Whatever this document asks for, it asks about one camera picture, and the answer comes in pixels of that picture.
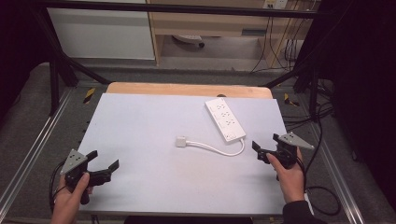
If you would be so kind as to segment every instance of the power strip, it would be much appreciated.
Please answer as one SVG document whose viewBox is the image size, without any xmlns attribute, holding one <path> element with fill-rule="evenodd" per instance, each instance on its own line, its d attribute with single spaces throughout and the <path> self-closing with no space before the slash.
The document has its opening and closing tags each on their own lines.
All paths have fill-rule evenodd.
<svg viewBox="0 0 396 224">
<path fill-rule="evenodd" d="M 225 103 L 224 98 L 206 101 L 205 105 L 226 143 L 236 142 L 246 136 L 244 129 Z"/>
</svg>

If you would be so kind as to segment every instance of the black sleeve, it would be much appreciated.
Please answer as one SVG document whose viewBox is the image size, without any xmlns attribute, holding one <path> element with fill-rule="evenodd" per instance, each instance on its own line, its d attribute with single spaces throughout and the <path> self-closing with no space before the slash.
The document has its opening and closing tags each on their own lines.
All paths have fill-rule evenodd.
<svg viewBox="0 0 396 224">
<path fill-rule="evenodd" d="M 308 202 L 287 203 L 283 207 L 283 224 L 325 224 L 326 222 L 312 216 Z"/>
</svg>

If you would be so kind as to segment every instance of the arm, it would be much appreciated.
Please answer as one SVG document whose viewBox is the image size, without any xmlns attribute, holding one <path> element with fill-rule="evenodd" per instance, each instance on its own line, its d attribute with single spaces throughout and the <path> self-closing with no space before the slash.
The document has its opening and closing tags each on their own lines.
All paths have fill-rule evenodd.
<svg viewBox="0 0 396 224">
<path fill-rule="evenodd" d="M 297 148 L 297 156 L 301 159 L 300 149 Z M 286 205 L 283 207 L 284 224 L 322 224 L 326 223 L 314 218 L 309 211 L 308 202 L 304 198 L 304 174 L 296 163 L 289 170 L 285 169 L 279 160 L 267 153 L 268 161 L 271 162 L 279 177 Z"/>
<path fill-rule="evenodd" d="M 66 185 L 64 176 L 61 176 L 58 189 L 61 189 L 56 195 L 55 208 L 51 223 L 70 224 L 76 223 L 76 214 L 79 209 L 79 201 L 84 190 L 87 189 L 90 182 L 90 174 L 85 173 L 78 181 L 76 188 L 70 192 Z"/>
</svg>

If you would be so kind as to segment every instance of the person's right hand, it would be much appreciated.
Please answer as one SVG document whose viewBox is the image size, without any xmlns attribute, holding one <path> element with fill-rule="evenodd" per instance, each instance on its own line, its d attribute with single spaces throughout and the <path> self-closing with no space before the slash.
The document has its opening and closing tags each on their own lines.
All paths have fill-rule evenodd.
<svg viewBox="0 0 396 224">
<path fill-rule="evenodd" d="M 300 149 L 297 148 L 297 156 L 303 160 Z M 279 177 L 280 188 L 286 203 L 303 201 L 304 198 L 304 174 L 300 166 L 295 163 L 289 170 L 285 169 L 279 160 L 267 153 L 268 161 L 271 162 Z"/>
</svg>

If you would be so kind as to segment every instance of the gray carpet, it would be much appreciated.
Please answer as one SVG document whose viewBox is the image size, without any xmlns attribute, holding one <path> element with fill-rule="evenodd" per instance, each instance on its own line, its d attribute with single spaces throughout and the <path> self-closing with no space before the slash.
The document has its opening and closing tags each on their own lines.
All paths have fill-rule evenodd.
<svg viewBox="0 0 396 224">
<path fill-rule="evenodd" d="M 133 82 L 169 82 L 169 83 L 194 83 L 194 84 L 223 84 L 257 86 L 276 78 L 279 73 L 260 73 L 249 75 L 245 72 L 231 71 L 180 71 L 162 69 L 119 69 L 119 68 L 93 68 L 104 77 L 117 81 Z M 89 80 L 83 75 L 80 78 Z M 284 93 L 296 100 L 290 79 L 282 86 L 274 88 L 274 97 L 278 100 L 282 115 L 303 116 L 304 111 L 300 106 L 285 105 Z M 88 127 L 87 121 L 91 119 L 94 109 L 106 87 L 97 88 L 89 104 L 82 103 L 88 87 L 78 87 L 73 93 L 63 115 L 53 130 L 47 144 L 43 148 L 37 162 L 26 179 L 14 204 L 7 213 L 7 218 L 31 217 L 50 218 L 48 206 L 48 184 L 52 169 L 69 153 L 71 148 L 78 148 L 78 141 L 84 135 L 83 130 Z M 0 130 L 1 169 L 0 190 L 4 191 L 7 183 L 15 174 L 30 146 L 35 141 L 40 129 L 44 126 L 49 107 L 49 74 L 46 67 L 37 67 L 32 73 L 29 83 L 24 88 L 21 101 L 8 113 Z M 343 175 L 367 223 L 396 223 L 394 211 L 389 207 L 386 199 L 377 188 L 370 172 L 364 163 L 354 162 L 350 150 L 340 130 L 336 118 L 327 117 L 322 121 L 324 138 L 332 154 L 343 171 Z M 307 142 L 315 145 L 317 139 L 312 134 L 309 125 L 293 130 Z M 312 155 L 311 151 L 303 151 L 304 162 Z M 314 161 L 308 174 L 308 186 L 320 185 L 334 191 L 332 181 L 320 156 Z M 335 203 L 331 195 L 323 192 L 313 192 L 311 202 L 326 211 L 333 211 Z M 334 217 L 322 215 L 318 211 L 316 216 L 330 223 L 348 223 L 344 210 Z M 88 215 L 81 215 L 79 219 L 89 219 Z M 123 217 L 102 217 L 100 219 L 122 220 Z M 256 223 L 270 223 L 269 217 L 257 218 Z"/>
</svg>

